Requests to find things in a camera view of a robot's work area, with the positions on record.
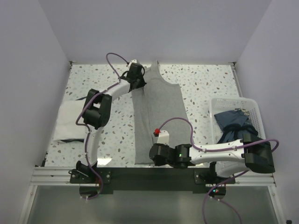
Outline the grey tank top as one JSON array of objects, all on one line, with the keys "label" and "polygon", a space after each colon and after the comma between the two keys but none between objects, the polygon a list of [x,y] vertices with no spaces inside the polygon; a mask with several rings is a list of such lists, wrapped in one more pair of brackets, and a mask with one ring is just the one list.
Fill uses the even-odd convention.
[{"label": "grey tank top", "polygon": [[164,80],[158,61],[145,69],[146,85],[132,91],[135,122],[135,164],[152,164],[149,151],[157,139],[153,132],[166,130],[170,147],[190,142],[190,127],[179,84]]}]

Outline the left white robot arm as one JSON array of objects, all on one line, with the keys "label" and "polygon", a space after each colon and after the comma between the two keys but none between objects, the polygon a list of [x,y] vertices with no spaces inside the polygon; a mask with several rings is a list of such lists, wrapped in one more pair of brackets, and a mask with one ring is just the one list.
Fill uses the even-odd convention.
[{"label": "left white robot arm", "polygon": [[119,81],[103,91],[90,89],[84,103],[84,107],[76,120],[76,125],[87,129],[84,140],[85,160],[78,162],[76,168],[81,171],[80,177],[86,183],[96,180],[97,150],[100,142],[100,134],[104,126],[110,120],[111,107],[114,100],[132,90],[145,86],[145,68],[133,60],[128,63],[128,70],[119,78]]}]

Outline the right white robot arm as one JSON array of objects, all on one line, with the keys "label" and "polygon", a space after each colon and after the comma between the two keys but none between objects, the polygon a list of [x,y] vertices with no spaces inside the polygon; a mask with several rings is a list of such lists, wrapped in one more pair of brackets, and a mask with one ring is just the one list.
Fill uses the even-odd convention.
[{"label": "right white robot arm", "polygon": [[168,138],[168,132],[163,131],[149,151],[149,158],[155,166],[187,168],[215,162],[215,168],[208,171],[208,178],[213,183],[244,171],[259,174],[275,172],[270,140],[252,134],[244,134],[242,139],[232,142],[205,146],[180,144],[170,147],[166,143]]}]

